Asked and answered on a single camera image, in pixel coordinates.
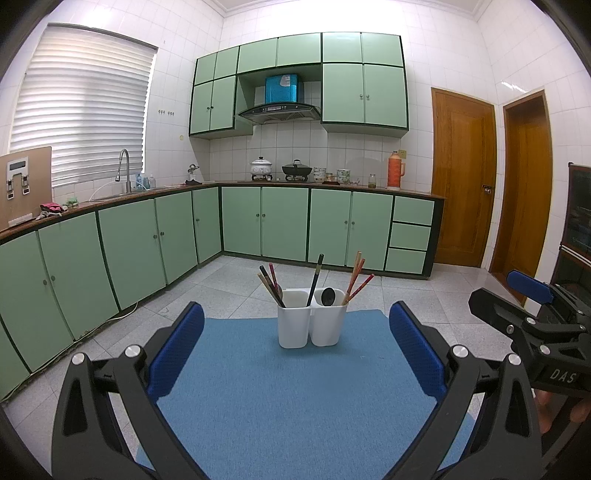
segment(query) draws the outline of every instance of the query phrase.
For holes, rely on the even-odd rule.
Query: black spoon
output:
[[[322,305],[325,307],[332,307],[333,303],[335,302],[335,291],[328,287],[322,291],[322,295],[320,296],[320,300],[322,301]]]

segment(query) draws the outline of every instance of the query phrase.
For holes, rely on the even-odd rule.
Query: wooden board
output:
[[[14,177],[14,198],[8,200],[6,192],[6,165],[12,160],[28,157],[30,192],[22,194],[21,176]],[[33,218],[41,213],[39,205],[51,202],[51,147],[31,148],[0,157],[0,232],[8,228],[8,222],[28,213]]]

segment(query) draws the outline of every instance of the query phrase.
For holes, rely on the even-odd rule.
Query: cabinet door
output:
[[[42,228],[39,240],[53,291],[75,339],[119,311],[94,213]]]
[[[2,365],[2,375],[0,375],[0,398],[2,398],[29,376],[29,372],[12,347],[4,329],[0,329],[0,365]]]
[[[166,285],[153,200],[99,212],[107,268],[122,309]]]
[[[269,69],[277,61],[277,39],[256,41],[240,45],[238,73]]]
[[[379,63],[402,67],[402,44],[398,35],[362,33],[363,63]]]
[[[217,187],[193,190],[193,217],[199,263],[222,250]]]
[[[320,63],[320,34],[306,33],[279,37],[277,66]]]
[[[364,268],[384,269],[391,215],[391,195],[353,192],[347,253],[349,267],[355,263],[355,255],[360,250],[365,259]]]
[[[239,47],[232,47],[217,52],[216,70],[213,75],[214,79],[236,75],[236,68],[238,67],[238,49]]]
[[[322,65],[322,121],[362,124],[363,65],[325,63]]]
[[[262,254],[305,262],[308,189],[263,187],[261,199]]]
[[[0,247],[0,271],[0,315],[25,362],[36,370],[72,343],[36,232]]]
[[[203,83],[193,88],[193,104],[191,106],[190,133],[198,134],[209,130],[212,106],[213,82]]]
[[[404,69],[363,65],[365,78],[365,123],[407,126]]]
[[[234,127],[236,76],[213,81],[210,130]]]
[[[195,70],[195,85],[200,83],[211,82],[213,80],[213,72],[216,68],[217,53],[212,53],[197,59],[197,69]]]
[[[359,32],[330,32],[322,34],[322,61],[361,63]]]
[[[261,254],[261,188],[222,187],[223,249]]]
[[[327,265],[345,264],[351,193],[313,189],[310,200],[308,261],[324,254]]]
[[[167,283],[197,265],[191,192],[156,199],[156,219]]]

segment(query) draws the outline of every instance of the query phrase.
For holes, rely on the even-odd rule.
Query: window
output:
[[[49,25],[19,93],[10,152],[52,147],[53,187],[114,177],[119,153],[144,164],[145,112],[155,49]]]

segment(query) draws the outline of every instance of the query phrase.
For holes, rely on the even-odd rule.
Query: faucet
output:
[[[127,161],[127,182],[125,183],[125,193],[131,193],[131,182],[129,181],[129,152],[127,151],[127,148],[121,150],[121,153],[119,154],[119,168],[117,169],[117,176],[115,177],[115,181],[121,181],[121,162],[123,161],[124,153]]]

